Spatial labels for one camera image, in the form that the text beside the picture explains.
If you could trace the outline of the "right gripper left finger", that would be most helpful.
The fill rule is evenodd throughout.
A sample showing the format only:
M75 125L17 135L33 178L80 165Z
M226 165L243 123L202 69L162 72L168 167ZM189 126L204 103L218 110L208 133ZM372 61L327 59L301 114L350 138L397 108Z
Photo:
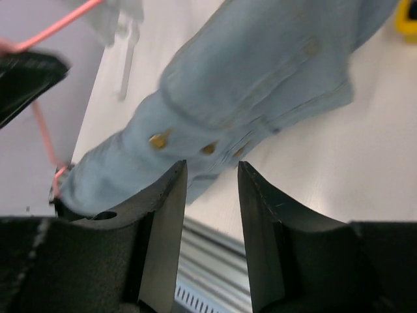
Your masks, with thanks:
M1 218L2 312L170 312L187 167L93 218Z

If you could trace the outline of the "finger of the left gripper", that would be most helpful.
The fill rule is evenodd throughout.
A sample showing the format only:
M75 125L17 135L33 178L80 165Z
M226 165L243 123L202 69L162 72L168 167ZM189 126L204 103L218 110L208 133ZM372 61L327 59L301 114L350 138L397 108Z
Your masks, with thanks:
M1 127L8 125L40 95L66 78L70 65L39 51L1 57Z

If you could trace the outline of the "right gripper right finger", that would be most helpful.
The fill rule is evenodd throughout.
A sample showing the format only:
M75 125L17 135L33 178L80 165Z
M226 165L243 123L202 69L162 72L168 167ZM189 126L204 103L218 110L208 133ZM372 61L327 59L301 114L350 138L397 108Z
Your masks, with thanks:
M343 223L238 165L254 312L415 312L416 224Z

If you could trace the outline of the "white skirt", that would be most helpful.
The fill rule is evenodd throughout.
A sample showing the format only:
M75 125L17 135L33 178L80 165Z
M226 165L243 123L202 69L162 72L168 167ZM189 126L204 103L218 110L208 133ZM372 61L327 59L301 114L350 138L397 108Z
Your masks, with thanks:
M112 46L119 27L120 13L141 23L143 21L142 0L103 1L88 11L83 19L104 46Z

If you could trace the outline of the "blue grey garment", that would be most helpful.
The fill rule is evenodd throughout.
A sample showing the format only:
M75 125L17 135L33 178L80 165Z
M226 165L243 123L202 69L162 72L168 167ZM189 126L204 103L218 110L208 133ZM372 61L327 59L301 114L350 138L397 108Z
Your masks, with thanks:
M351 55L395 1L226 1L131 120L69 171L61 201L93 216L188 167L187 203L267 137L351 103Z

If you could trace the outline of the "yellow plastic bin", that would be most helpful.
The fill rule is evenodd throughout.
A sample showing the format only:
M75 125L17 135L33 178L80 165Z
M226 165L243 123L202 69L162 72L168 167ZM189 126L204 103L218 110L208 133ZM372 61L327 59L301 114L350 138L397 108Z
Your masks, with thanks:
M400 0L395 12L395 29L409 44L416 44L416 1Z

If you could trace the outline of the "aluminium rail base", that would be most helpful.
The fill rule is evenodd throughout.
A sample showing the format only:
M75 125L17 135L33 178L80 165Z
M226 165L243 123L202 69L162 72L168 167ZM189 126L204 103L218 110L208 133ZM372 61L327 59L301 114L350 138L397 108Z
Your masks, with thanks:
M228 312L251 312L243 242L184 219L177 282L208 295Z

